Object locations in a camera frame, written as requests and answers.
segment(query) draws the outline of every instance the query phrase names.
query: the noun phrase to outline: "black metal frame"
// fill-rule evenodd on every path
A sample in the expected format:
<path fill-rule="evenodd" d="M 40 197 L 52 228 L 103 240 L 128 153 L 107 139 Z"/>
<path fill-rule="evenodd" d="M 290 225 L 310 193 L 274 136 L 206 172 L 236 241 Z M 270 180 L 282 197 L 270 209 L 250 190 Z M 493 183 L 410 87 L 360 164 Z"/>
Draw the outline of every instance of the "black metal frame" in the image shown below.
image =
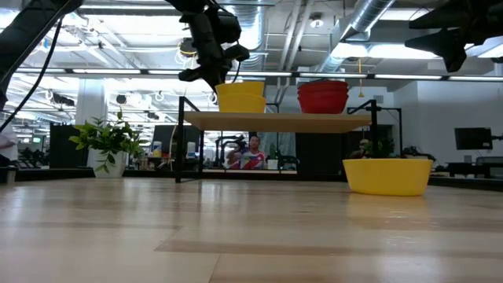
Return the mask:
<path fill-rule="evenodd" d="M 178 103 L 178 125 L 176 130 L 176 159 L 174 164 L 174 181 L 177 183 L 182 182 L 182 171 L 183 171 L 183 145 L 185 143 L 185 131 L 184 131 L 184 119 L 185 119 L 185 103 L 190 106 L 193 110 L 200 112 L 200 110 L 192 103 L 187 97 L 180 97 Z M 199 129 L 199 168 L 198 176 L 199 178 L 203 175 L 203 164 L 204 164 L 204 130 Z"/>
<path fill-rule="evenodd" d="M 393 110 L 393 111 L 398 112 L 398 139 L 399 139 L 398 142 L 399 142 L 399 146 L 400 146 L 400 156 L 402 156 L 403 155 L 402 109 L 401 108 L 380 107 L 380 106 L 377 106 L 377 101 L 375 101 L 376 102 L 375 105 L 372 105 L 371 101 L 375 101 L 375 100 L 367 101 L 365 104 L 363 104 L 357 108 L 356 107 L 348 107 L 347 114 L 354 114 L 359 110 L 366 110 L 366 111 L 370 111 L 372 113 L 372 125 L 375 126 L 375 130 L 377 132 L 377 139 L 374 139 L 372 127 L 371 127 L 370 131 L 371 131 L 371 136 L 372 136 L 372 144 L 375 145 L 376 143 L 374 141 L 379 140 L 379 132 L 377 131 L 377 125 L 378 125 L 377 124 L 377 113 L 382 110 Z"/>

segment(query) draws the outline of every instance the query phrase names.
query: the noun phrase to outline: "ceiling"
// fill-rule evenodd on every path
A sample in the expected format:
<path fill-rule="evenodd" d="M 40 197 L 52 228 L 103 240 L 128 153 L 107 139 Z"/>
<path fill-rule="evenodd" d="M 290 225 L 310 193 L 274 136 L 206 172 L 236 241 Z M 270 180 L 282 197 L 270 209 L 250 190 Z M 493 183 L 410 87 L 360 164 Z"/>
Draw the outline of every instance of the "ceiling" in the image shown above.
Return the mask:
<path fill-rule="evenodd" d="M 262 1 L 220 1 L 222 4 L 256 4 L 262 6 L 227 6 L 233 9 L 243 26 L 240 43 L 254 49 L 252 55 L 257 58 L 256 64 L 248 67 L 257 71 L 276 71 L 281 69 L 281 55 L 287 38 L 288 26 L 296 24 L 299 29 L 303 19 L 305 2 L 300 9 L 299 19 L 295 23 L 291 15 L 294 9 L 294 0 L 262 0 Z M 320 64 L 331 52 L 330 34 L 337 19 L 350 15 L 354 7 L 354 0 L 330 1 L 318 0 L 312 7 L 312 12 L 321 13 L 323 25 L 312 28 L 307 25 L 299 44 L 292 69 L 298 67 L 311 67 Z M 410 17 L 417 17 L 434 8 L 441 2 L 428 0 L 396 1 L 384 14 L 383 18 L 395 20 L 380 20 L 372 29 L 369 42 L 366 46 L 389 42 L 403 42 L 413 37 L 407 28 Z M 58 39 L 57 49 L 54 53 L 51 68 L 166 68 L 183 69 L 196 65 L 193 60 L 181 57 L 178 44 L 190 36 L 184 24 L 179 23 L 179 13 L 173 9 L 139 9 L 146 5 L 162 5 L 164 1 L 97 1 L 88 0 L 83 9 L 66 16 L 64 28 Z M 3 29 L 17 14 L 20 1 L 10 0 L 0 4 L 0 28 Z M 99 9 L 96 6 L 122 5 L 135 6 L 136 9 Z M 35 68 L 42 66 L 48 46 L 52 42 L 53 31 L 41 42 L 36 51 L 24 62 L 23 67 Z M 501 44 L 501 39 L 491 42 L 492 46 Z M 476 47 L 471 55 L 491 48 L 492 46 Z M 392 74 L 445 74 L 442 60 L 418 59 L 392 59 L 364 57 L 346 59 L 340 66 L 346 72 L 392 73 Z M 481 75 L 494 69 L 489 59 L 469 58 L 460 74 Z M 9 86 L 7 108 L 14 108 L 24 97 L 35 81 L 33 75 L 15 75 Z M 403 82 L 373 80 L 365 82 L 366 86 L 386 86 L 389 90 L 396 89 Z M 107 91 L 111 94 L 110 108 L 118 108 L 115 102 L 118 94 L 127 96 L 149 95 L 155 97 L 160 91 L 160 96 L 152 99 L 151 109 L 173 110 L 178 109 L 178 96 L 186 95 L 191 101 L 207 110 L 216 110 L 210 102 L 211 89 L 202 81 L 194 83 L 179 82 L 175 79 L 106 79 Z M 40 83 L 38 92 L 26 104 L 30 112 L 24 114 L 30 122 L 33 116 L 41 121 L 61 121 L 71 123 L 74 119 L 75 109 L 64 107 L 63 112 L 52 112 L 50 109 L 61 108 L 49 99 L 52 93 L 57 93 L 77 102 L 79 78 L 61 76 L 45 77 Z M 34 108 L 44 108 L 46 111 L 36 112 Z M 123 105 L 127 110 L 138 109 L 137 105 Z M 155 122 L 146 118 L 146 114 L 127 113 L 126 117 L 134 121 Z M 160 122 L 174 122 L 176 113 L 166 113 Z"/>

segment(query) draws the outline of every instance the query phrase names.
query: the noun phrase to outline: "wooden shelf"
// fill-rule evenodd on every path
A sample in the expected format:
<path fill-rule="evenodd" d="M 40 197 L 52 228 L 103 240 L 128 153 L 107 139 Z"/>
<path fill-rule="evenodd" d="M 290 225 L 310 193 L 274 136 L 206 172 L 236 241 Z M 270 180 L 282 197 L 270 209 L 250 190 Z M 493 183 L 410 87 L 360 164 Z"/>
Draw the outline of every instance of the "wooden shelf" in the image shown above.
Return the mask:
<path fill-rule="evenodd" d="M 185 112 L 200 130 L 249 130 L 283 133 L 346 133 L 367 126 L 368 115 Z"/>

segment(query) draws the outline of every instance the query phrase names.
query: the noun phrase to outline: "green leaf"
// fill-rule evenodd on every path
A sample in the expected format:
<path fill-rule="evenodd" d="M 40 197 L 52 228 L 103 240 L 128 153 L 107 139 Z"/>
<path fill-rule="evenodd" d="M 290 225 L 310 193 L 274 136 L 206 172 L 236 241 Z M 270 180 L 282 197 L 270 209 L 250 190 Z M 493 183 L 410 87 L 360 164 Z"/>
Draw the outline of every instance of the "green leaf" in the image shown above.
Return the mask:
<path fill-rule="evenodd" d="M 101 171 L 103 169 L 105 169 L 105 165 L 104 164 L 96 167 L 96 171 Z"/>
<path fill-rule="evenodd" d="M 109 155 L 108 155 L 107 160 L 108 160 L 108 162 L 110 162 L 111 164 L 115 164 L 115 163 L 116 163 L 116 159 L 113 157 L 113 155 L 112 155 L 112 154 L 109 154 Z"/>
<path fill-rule="evenodd" d="M 70 142 L 80 143 L 80 137 L 72 136 L 68 139 Z"/>

